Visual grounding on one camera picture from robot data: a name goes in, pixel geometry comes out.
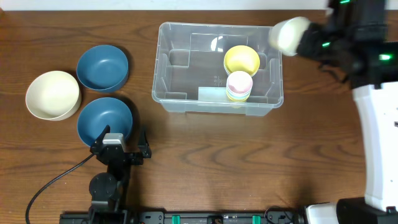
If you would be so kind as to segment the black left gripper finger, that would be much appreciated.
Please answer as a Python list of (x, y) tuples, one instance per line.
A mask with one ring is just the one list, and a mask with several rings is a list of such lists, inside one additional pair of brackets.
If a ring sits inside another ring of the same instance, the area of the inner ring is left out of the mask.
[(148, 142), (147, 136), (146, 136), (146, 128), (141, 129), (137, 146), (138, 146), (143, 158), (151, 158), (152, 157), (152, 151), (151, 151), (151, 148), (149, 146), (149, 142)]
[(101, 147), (103, 144), (103, 139), (106, 134), (110, 132), (110, 126), (106, 125), (105, 128), (103, 129), (102, 133), (96, 138), (94, 141), (94, 147)]

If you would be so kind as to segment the cream plastic cup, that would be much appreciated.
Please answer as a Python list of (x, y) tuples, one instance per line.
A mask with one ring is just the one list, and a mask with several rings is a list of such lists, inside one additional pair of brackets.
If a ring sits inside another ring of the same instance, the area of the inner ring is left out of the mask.
[(296, 55), (303, 33), (310, 23), (306, 17), (295, 17), (276, 24), (269, 31), (270, 46), (286, 56)]

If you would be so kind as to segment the small yellow bowl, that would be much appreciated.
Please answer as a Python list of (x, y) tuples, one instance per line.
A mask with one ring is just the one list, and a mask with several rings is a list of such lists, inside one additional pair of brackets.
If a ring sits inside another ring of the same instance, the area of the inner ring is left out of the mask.
[(242, 71), (254, 76), (259, 70), (261, 59), (258, 53), (246, 45), (230, 48), (224, 55), (223, 65), (226, 73)]

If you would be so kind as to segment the pink plastic cup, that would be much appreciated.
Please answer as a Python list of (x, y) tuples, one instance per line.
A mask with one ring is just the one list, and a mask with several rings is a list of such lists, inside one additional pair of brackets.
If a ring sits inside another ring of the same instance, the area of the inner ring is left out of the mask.
[(251, 91), (253, 80), (250, 74), (237, 71), (231, 73), (226, 81), (226, 88), (232, 94), (243, 95)]

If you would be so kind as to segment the light blue plastic cup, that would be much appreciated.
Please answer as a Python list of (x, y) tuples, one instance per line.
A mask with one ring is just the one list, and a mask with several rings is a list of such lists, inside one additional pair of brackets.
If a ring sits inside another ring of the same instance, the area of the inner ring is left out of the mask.
[(229, 95), (229, 96), (231, 96), (231, 97), (233, 97), (233, 98), (245, 98), (245, 97), (248, 97), (248, 96), (250, 96), (250, 94), (248, 93), (248, 94), (234, 94), (234, 93), (230, 93), (230, 92), (226, 92), (226, 94), (227, 95)]

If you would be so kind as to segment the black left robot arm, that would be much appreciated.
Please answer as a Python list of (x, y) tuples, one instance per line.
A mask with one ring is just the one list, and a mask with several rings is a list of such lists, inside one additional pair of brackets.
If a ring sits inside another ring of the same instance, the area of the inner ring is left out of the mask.
[(107, 166), (107, 171), (95, 175), (89, 184), (91, 207), (89, 224), (137, 223), (136, 212), (126, 205), (131, 167), (144, 163), (152, 156), (145, 129), (140, 131), (138, 152), (127, 152), (121, 133), (111, 133), (107, 125), (90, 146), (90, 152)]

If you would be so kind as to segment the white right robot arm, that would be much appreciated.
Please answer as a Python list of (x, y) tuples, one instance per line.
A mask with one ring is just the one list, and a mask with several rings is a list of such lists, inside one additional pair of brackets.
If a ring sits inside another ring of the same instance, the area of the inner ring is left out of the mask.
[(336, 204), (338, 223), (397, 223), (397, 42), (386, 40), (386, 2), (328, 2), (324, 25), (310, 23), (297, 53), (338, 67), (349, 82), (364, 140), (363, 197)]

